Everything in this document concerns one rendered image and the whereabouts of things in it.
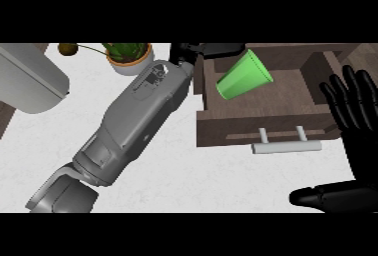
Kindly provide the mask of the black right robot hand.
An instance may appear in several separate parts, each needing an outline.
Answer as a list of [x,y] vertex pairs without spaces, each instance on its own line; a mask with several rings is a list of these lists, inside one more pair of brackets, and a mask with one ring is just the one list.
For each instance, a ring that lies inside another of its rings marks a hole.
[[322,82],[354,179],[298,189],[289,203],[324,213],[378,213],[378,86],[364,70],[342,66]]

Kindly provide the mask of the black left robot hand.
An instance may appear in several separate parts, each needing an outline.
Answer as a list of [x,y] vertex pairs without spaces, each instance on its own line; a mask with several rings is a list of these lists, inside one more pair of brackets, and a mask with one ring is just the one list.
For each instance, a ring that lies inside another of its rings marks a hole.
[[198,56],[205,59],[237,56],[245,50],[243,43],[172,43],[168,61],[178,65],[181,62],[196,63]]

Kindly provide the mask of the green plastic cup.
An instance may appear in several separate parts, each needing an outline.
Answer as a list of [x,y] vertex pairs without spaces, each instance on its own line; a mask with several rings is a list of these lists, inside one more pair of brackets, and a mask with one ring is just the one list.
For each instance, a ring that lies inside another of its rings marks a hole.
[[215,83],[220,96],[230,100],[260,86],[273,82],[273,77],[255,53],[246,50],[243,56]]

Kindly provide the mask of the brown wooden drawer box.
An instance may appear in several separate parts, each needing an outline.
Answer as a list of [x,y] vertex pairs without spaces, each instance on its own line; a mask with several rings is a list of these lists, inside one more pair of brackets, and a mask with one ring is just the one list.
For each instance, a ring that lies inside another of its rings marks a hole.
[[319,84],[332,73],[341,73],[341,65],[332,51],[285,51],[273,55],[273,49],[257,51],[273,82],[236,98],[224,100],[215,89],[215,82],[236,58],[199,59],[195,70],[195,93],[202,94],[203,110],[200,120],[240,117],[265,117],[327,113],[324,96]]

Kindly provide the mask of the brown wooden drawer front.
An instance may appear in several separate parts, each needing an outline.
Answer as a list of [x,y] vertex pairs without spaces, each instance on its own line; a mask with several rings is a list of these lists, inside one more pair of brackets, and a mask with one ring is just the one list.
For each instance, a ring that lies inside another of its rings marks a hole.
[[229,146],[260,143],[258,129],[264,128],[270,142],[291,142],[298,139],[301,126],[308,140],[339,138],[329,113],[265,117],[212,118],[205,112],[196,113],[196,146]]

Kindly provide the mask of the brown wooden cabinet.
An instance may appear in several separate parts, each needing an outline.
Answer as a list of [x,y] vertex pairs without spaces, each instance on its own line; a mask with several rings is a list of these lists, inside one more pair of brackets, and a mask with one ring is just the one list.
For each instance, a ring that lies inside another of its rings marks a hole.
[[246,43],[245,50],[251,50],[265,69],[299,69],[314,53],[330,52],[341,63],[350,56],[360,43]]

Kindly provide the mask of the potted plant in white pot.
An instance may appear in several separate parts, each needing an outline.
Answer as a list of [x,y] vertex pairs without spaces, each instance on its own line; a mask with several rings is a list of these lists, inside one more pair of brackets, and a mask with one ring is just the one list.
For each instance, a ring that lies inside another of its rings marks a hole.
[[153,50],[150,43],[103,43],[104,50],[78,43],[59,43],[57,51],[63,56],[73,56],[78,49],[88,49],[104,55],[112,69],[119,75],[138,75],[153,61]]

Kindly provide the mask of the grey rounded appliance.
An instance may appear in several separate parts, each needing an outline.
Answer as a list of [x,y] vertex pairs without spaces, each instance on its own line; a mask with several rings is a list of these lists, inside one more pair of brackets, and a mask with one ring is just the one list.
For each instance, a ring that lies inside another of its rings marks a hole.
[[0,101],[28,114],[50,110],[69,79],[32,43],[0,43]]

